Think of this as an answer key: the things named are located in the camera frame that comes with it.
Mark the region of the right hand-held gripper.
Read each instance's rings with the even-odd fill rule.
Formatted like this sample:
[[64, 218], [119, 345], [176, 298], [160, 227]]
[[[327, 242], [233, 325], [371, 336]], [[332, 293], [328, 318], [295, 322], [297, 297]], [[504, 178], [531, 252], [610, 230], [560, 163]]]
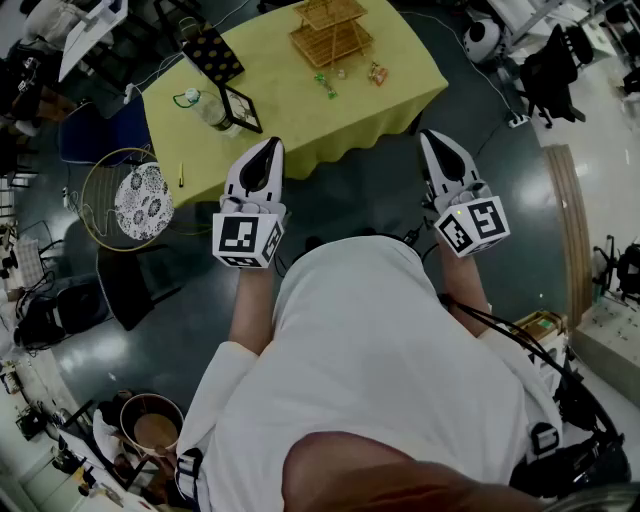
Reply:
[[508, 237], [510, 228], [502, 202], [486, 182], [474, 182], [479, 173], [471, 154], [452, 138], [431, 129], [419, 132], [418, 143], [422, 175], [431, 197], [438, 197], [442, 189], [463, 189], [434, 201], [439, 213], [435, 229], [454, 254], [458, 258], [470, 256]]

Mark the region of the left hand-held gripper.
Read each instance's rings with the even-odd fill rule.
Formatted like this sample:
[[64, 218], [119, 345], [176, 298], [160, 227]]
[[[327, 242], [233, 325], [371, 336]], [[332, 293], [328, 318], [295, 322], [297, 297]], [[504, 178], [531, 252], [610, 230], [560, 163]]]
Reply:
[[285, 233], [284, 204], [238, 197], [266, 195], [279, 200], [284, 174], [284, 145], [278, 137], [266, 139], [241, 155], [231, 166], [213, 215], [212, 254], [228, 267], [264, 269], [273, 260]]

